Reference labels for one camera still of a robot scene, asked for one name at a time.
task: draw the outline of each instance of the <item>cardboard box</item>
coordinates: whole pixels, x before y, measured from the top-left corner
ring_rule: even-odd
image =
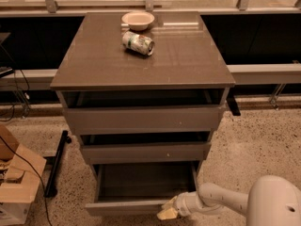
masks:
[[[0,126],[0,136],[15,152],[25,158],[42,175],[46,160],[30,151],[9,132],[5,126]],[[6,173],[6,178],[22,178],[19,184],[3,183],[0,185],[0,226],[25,224],[31,202],[36,198],[40,178],[33,169],[13,152],[8,150],[0,138],[0,159],[12,158]]]

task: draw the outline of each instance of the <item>tin can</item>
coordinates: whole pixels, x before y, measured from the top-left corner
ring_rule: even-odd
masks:
[[[154,41],[144,35],[127,31],[122,37],[123,45],[144,56],[151,56],[154,50]]]

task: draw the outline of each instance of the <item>black cable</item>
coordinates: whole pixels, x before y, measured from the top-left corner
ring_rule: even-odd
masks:
[[[27,92],[30,90],[30,86],[29,86],[29,83],[28,83],[28,80],[27,80],[27,78],[26,78],[26,76],[24,75],[24,73],[23,73],[23,70],[21,70],[20,68],[19,68],[19,66],[18,66],[18,64],[16,63],[16,61],[11,57],[11,55],[9,54],[9,52],[6,50],[6,48],[5,47],[3,47],[3,45],[2,44],[0,44],[0,47],[3,49],[3,51],[6,53],[6,55],[9,57],[9,59],[10,59],[10,61],[15,65],[15,66],[17,66],[18,68],[18,70],[21,72],[21,74],[22,74],[22,76],[24,77],[24,80],[25,80],[25,82],[26,82],[26,84],[27,84]]]
[[[9,145],[7,144],[7,142],[0,136],[0,138],[2,139],[2,141],[5,143],[5,145],[9,148],[10,151],[12,151],[15,155],[19,156],[24,162],[26,162],[32,169],[34,172],[37,173],[37,175],[39,176],[40,178],[40,182],[41,182],[41,185],[42,185],[42,188],[43,188],[43,194],[45,194],[45,185],[44,185],[44,182],[41,178],[41,176],[39,175],[39,173],[37,172],[37,170],[31,165],[30,162],[28,162],[25,158],[23,158],[22,156],[20,156],[19,154],[17,154],[16,152],[14,152],[11,147],[9,147]],[[48,213],[48,205],[47,205],[47,201],[46,201],[46,198],[44,198],[44,202],[45,202],[45,209],[46,209],[46,217],[47,217],[47,220],[48,220],[48,223],[50,226],[53,226],[53,224],[51,223],[50,219],[49,219],[49,213]]]
[[[8,109],[4,114],[1,114],[0,116],[5,116],[10,110],[12,109],[11,115],[9,119],[1,120],[0,122],[8,122],[12,120],[15,116],[15,105],[12,105],[10,109]]]

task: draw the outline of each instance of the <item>gray cabinet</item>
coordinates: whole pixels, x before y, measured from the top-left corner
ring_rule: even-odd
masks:
[[[196,190],[234,86],[197,13],[154,13],[149,57],[122,46],[122,15],[88,14],[51,85],[98,183],[91,215],[157,213]]]

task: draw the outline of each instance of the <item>floor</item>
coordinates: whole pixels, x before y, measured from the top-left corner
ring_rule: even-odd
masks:
[[[259,177],[273,174],[301,188],[301,96],[280,98],[278,111],[266,101],[267,98],[238,98],[242,115],[233,117],[230,111],[225,112],[199,172],[200,184],[211,182],[247,193]],[[20,142],[42,155],[54,154],[62,130],[69,129],[60,105],[33,105],[28,118],[17,117],[4,124]],[[246,223],[244,217],[227,208],[216,216],[194,214],[167,221],[160,221],[154,215],[91,217],[84,207],[93,202],[95,179],[80,154],[76,138],[71,138],[72,143],[66,144],[62,156],[58,194],[47,200],[54,226],[241,226]],[[48,225],[41,188],[25,225]]]

